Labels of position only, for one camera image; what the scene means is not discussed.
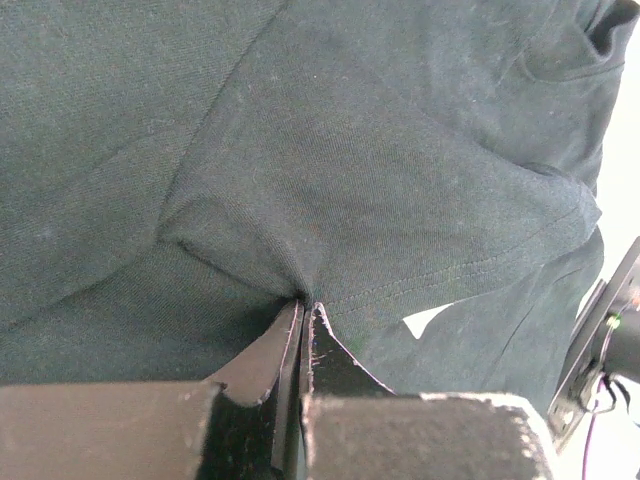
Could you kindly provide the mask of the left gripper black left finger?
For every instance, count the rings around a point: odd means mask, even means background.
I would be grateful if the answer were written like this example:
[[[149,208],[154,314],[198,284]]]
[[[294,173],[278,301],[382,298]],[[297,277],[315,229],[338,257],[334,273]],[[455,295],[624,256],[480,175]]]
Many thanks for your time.
[[[304,309],[201,381],[1,391],[5,479],[294,479]]]

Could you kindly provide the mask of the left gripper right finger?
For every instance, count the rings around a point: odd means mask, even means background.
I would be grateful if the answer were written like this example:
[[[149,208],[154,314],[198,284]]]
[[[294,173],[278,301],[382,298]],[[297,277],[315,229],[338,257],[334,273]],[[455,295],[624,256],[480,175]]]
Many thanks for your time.
[[[398,395],[336,338],[325,308],[306,314],[301,428],[309,479],[552,479],[555,449],[524,398]]]

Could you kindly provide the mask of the black t-shirt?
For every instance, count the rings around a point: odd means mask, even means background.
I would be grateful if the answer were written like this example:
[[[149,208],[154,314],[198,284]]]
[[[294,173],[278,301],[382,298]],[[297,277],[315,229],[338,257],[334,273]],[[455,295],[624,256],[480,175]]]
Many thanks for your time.
[[[1,381],[199,380],[290,301],[545,411],[633,1],[5,1]]]

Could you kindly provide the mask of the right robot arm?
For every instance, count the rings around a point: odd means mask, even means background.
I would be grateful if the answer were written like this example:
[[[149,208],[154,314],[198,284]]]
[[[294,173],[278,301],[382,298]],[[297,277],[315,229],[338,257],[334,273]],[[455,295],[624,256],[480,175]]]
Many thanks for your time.
[[[572,331],[571,345],[547,414],[558,452],[581,421],[631,406],[620,379],[639,381],[639,241],[609,281],[599,281]]]

